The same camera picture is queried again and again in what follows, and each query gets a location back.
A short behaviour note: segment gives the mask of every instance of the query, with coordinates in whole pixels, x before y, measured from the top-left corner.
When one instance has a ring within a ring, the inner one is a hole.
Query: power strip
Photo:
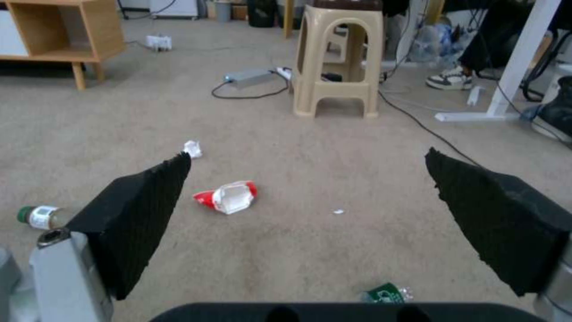
[[[237,73],[228,73],[224,76],[224,81],[230,85],[243,89],[249,86],[265,83],[274,76],[269,69],[249,69]]]
[[[169,36],[147,36],[147,47],[156,52],[167,52],[173,49],[173,44]]]

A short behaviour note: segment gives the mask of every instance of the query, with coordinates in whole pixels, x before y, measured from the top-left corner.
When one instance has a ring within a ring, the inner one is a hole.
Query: wooden shelf
[[[114,0],[1,1],[6,2],[28,55],[0,54],[0,60],[70,62],[76,86],[83,90],[82,63],[92,64],[98,81],[103,81],[101,62],[125,49]],[[75,26],[66,26],[64,19]],[[86,39],[77,41],[82,34]]]
[[[54,5],[54,6],[79,6],[85,2],[96,0],[0,0],[8,3],[25,3],[28,5]]]
[[[33,56],[3,56],[0,59],[5,60],[35,60],[35,61],[78,61],[78,62],[97,62],[98,60],[93,57],[93,52],[90,48],[63,48],[50,50],[43,54]]]

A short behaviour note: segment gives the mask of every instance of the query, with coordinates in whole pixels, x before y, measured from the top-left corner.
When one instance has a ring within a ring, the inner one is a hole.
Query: crushed plastic bag
[[[193,198],[200,204],[230,215],[248,208],[258,195],[254,181],[237,181],[216,190],[197,193]]]

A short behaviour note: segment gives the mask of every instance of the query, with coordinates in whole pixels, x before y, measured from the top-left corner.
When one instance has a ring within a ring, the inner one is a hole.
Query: white power strip
[[[156,52],[166,52],[173,49],[173,44],[169,36],[147,36],[147,47]]]

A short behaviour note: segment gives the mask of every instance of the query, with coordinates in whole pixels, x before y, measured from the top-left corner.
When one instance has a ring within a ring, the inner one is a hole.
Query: person's leg
[[[459,59],[464,72],[469,74],[473,70],[480,72],[488,68],[491,64],[489,58],[495,65],[506,64],[506,55],[500,53],[505,50],[509,39],[522,30],[531,9],[531,5],[522,5],[513,0],[494,3],[481,24],[480,35],[473,38]]]
[[[459,59],[459,64],[439,75],[430,76],[426,84],[438,89],[470,89],[473,71],[489,66],[489,56],[495,59],[508,39],[517,34],[526,23],[531,6],[523,6],[514,0],[494,0],[476,35]]]

